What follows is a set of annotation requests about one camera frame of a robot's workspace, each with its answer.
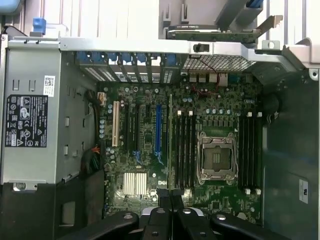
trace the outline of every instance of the white sticker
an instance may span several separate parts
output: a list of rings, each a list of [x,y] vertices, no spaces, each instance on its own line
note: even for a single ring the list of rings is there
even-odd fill
[[[56,76],[44,76],[43,95],[47,95],[48,97],[55,96],[55,81]]]
[[[308,204],[308,182],[299,179],[299,200]]]

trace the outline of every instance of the power supply label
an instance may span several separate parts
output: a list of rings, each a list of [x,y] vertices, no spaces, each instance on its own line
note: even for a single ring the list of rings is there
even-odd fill
[[[6,147],[46,148],[48,96],[10,95],[5,121]]]

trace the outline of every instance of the metal bracket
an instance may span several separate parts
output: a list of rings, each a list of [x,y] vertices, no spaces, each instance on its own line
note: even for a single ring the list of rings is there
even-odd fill
[[[278,40],[262,40],[262,49],[280,50],[280,41]]]
[[[319,81],[320,69],[318,68],[310,68],[309,69],[309,77],[313,81]]]

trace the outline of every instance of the black ram slot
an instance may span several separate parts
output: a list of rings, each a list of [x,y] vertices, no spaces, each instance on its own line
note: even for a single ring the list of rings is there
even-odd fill
[[[255,119],[254,123],[255,128],[255,138],[254,138],[254,167],[253,167],[253,184],[255,187],[261,187],[261,179],[260,173],[261,172],[261,142],[260,137],[262,135],[262,118],[258,117]]]
[[[140,142],[140,105],[135,105],[134,112],[134,150],[139,150],[139,142]]]
[[[249,118],[244,119],[244,148],[243,148],[243,168],[244,168],[244,187],[249,185]]]
[[[191,145],[190,145],[190,172],[189,172],[189,186],[194,188],[195,184],[195,165],[196,165],[196,115],[191,119]]]
[[[130,112],[129,105],[124,106],[124,150],[129,149],[129,140],[130,140]]]
[[[180,187],[180,125],[181,125],[181,116],[178,116],[176,119],[175,127],[175,187]]]
[[[185,128],[185,186],[190,188],[190,139],[191,139],[191,117],[186,117],[186,128]]]
[[[238,157],[238,186],[240,189],[244,187],[244,142],[245,142],[245,120],[239,119],[239,157]]]
[[[255,167],[255,119],[248,119],[248,186],[254,185],[254,167]]]
[[[180,138],[180,166],[179,168],[181,169],[181,174],[180,174],[180,188],[184,189],[185,185],[184,185],[184,179],[185,179],[185,172],[184,172],[184,168],[185,168],[185,163],[184,163],[184,159],[185,159],[185,137],[186,137],[186,116],[182,115],[181,117],[181,138]]]

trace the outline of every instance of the ram slot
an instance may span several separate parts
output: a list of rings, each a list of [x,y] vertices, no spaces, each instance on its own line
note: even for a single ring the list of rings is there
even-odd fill
[[[255,119],[255,141],[254,141],[254,168],[253,168],[253,184],[255,187],[261,188],[261,154],[262,154],[262,117]]]
[[[185,155],[184,155],[184,172],[185,177],[183,185],[190,188],[190,139],[191,139],[191,118],[192,116],[186,117],[185,127]]]
[[[175,187],[180,187],[180,127],[181,116],[178,115],[175,126]]]
[[[245,119],[239,119],[239,151],[238,151],[238,187],[242,189],[244,187],[244,148],[245,148]]]
[[[254,169],[255,169],[255,119],[250,117],[248,119],[248,186],[254,187]]]
[[[244,120],[244,148],[243,148],[243,177],[244,177],[244,186],[248,187],[249,185],[249,118]]]
[[[118,147],[120,131],[120,102],[113,102],[112,147]]]
[[[124,106],[124,150],[129,149],[129,142],[130,142],[130,112],[129,112],[129,105]]]
[[[181,174],[180,174],[180,188],[184,189],[184,179],[185,179],[185,137],[186,137],[186,116],[182,115],[181,117],[181,138],[180,138],[180,166],[179,168],[181,169]]]
[[[196,164],[196,121],[197,116],[193,115],[191,118],[191,137],[190,137],[190,168],[189,168],[189,187],[194,188],[195,183],[195,164]]]

